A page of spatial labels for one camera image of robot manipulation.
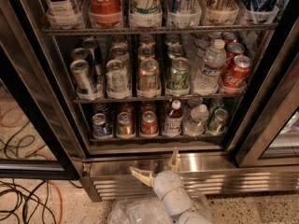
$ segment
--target terrazzo floor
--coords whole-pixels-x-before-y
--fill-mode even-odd
[[[12,183],[12,179],[2,178],[0,181]],[[68,181],[52,181],[57,185],[62,195],[63,212],[60,223],[72,224],[106,224],[112,210],[113,201],[92,203],[84,189],[74,187]],[[29,190],[33,190],[41,180],[15,179],[16,184],[21,184]],[[0,193],[5,187],[0,185]],[[36,196],[41,202],[47,197],[46,186],[36,191]],[[16,203],[16,195],[7,193],[0,198],[0,219],[11,210]],[[31,214],[35,204],[29,203],[28,213]],[[59,223],[59,199],[56,189],[49,188],[47,207],[56,217],[56,222],[46,211],[44,223]],[[15,212],[21,220],[23,204]],[[214,224],[295,224],[299,223],[299,191],[291,192],[263,192],[244,195],[208,195],[206,196],[206,208],[210,219]],[[0,223],[19,223],[15,216],[10,216]],[[39,206],[28,223],[42,222],[42,207]]]

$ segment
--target bottle label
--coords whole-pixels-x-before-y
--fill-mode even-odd
[[[170,118],[166,116],[165,118],[165,125],[164,125],[164,132],[168,134],[176,134],[180,132],[180,123],[182,118]]]

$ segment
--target refrigerator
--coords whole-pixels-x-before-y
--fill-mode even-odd
[[[188,192],[229,194],[298,189],[299,134],[292,123],[298,99],[298,6],[295,0],[278,0],[279,13],[271,23],[232,25],[199,24],[185,28],[138,27],[130,23],[129,0],[122,0],[121,27],[53,29],[46,20],[45,0],[0,0],[0,78],[22,108],[55,160],[1,158],[0,176],[21,178],[77,179],[93,202],[153,193],[129,170],[159,173],[167,169],[174,150],[178,151],[178,172]],[[165,92],[161,77],[160,96],[137,94],[136,56],[140,35],[156,37],[157,61],[166,64],[164,37],[181,34],[188,46],[191,35],[207,32],[235,32],[253,60],[247,87],[240,93],[186,94],[174,97]],[[79,99],[70,72],[72,50],[87,37],[95,37],[107,62],[111,37],[125,35],[132,59],[132,96],[115,99],[105,95],[95,100]],[[163,135],[164,103],[192,98],[204,104],[212,98],[225,101],[229,119],[225,132],[175,137]],[[140,135],[140,106],[155,101],[159,133]],[[115,134],[118,108],[131,103],[135,109],[135,135],[123,139]],[[93,105],[113,107],[113,137],[93,136]]]

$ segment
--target floor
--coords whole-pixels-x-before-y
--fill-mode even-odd
[[[0,118],[0,160],[54,159],[1,85]],[[21,127],[23,139],[21,136],[11,139]],[[92,203],[79,186],[78,181],[0,178],[0,223],[106,224],[114,202]],[[299,191],[209,195],[204,198],[206,216],[214,224],[299,224]],[[47,208],[37,204],[38,200]],[[149,224],[147,220],[138,222],[142,223]]]

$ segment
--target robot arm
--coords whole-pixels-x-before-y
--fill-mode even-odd
[[[139,170],[130,167],[134,177],[149,187],[153,187],[154,192],[162,201],[167,214],[176,224],[211,224],[206,218],[195,213],[192,200],[183,188],[182,180],[178,175],[178,152],[174,154],[168,163],[172,170],[162,171],[155,177],[151,171]]]

